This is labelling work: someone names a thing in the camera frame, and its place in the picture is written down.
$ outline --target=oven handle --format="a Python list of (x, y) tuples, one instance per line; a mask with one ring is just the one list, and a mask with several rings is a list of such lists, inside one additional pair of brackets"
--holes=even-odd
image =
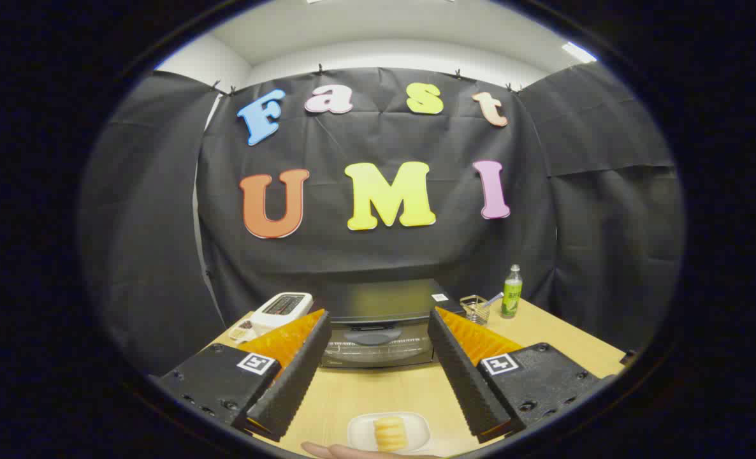
[(344, 337), (348, 342), (361, 346), (381, 346), (392, 342), (401, 336), (399, 328), (384, 328), (382, 330), (353, 330), (346, 331)]

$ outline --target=green bottle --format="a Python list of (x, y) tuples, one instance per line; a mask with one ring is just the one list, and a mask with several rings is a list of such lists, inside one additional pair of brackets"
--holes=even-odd
[(523, 278), (520, 277), (520, 266), (511, 265), (511, 273), (505, 278), (503, 285), (502, 314), (506, 319), (511, 319), (517, 314), (517, 304), (520, 302), (520, 293), (523, 291)]

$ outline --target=oven door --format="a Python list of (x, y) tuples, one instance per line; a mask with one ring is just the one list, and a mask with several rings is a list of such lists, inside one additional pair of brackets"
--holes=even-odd
[(428, 319), (350, 326), (335, 324), (322, 357), (325, 368), (381, 368), (430, 363)]

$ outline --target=wooden table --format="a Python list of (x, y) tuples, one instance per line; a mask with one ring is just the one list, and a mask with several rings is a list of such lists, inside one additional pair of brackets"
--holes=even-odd
[[(625, 356), (624, 352), (529, 302), (520, 300), (513, 319), (500, 316), (500, 300), (491, 306), (491, 311), (488, 328), (521, 346), (547, 342), (599, 378), (619, 373), (623, 368), (619, 361)], [(239, 319), (232, 328), (250, 315)], [(213, 343), (236, 346), (227, 333)], [(319, 368), (287, 435), (280, 442), (255, 436), (308, 456), (300, 446), (302, 442), (346, 445), (349, 421), (355, 416), (376, 412), (416, 412), (424, 416), (430, 425), (431, 447), (414, 454), (452, 456), (503, 438), (480, 445), (469, 433), (457, 398), (438, 363), (397, 369)]]

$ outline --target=white wall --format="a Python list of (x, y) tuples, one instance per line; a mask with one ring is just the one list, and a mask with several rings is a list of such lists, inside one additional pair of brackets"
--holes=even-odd
[(217, 89), (230, 92), (231, 86), (246, 86), (251, 66), (222, 41), (204, 34), (172, 54), (157, 70), (179, 73), (209, 86), (220, 80)]
[(323, 69), (396, 67), (443, 73), (460, 69), (460, 75), (466, 78), (502, 87), (510, 82), (515, 90), (548, 75), (508, 57), (441, 41), (369, 40), (314, 47), (264, 62), (251, 69), (245, 86), (316, 72), (319, 63)]

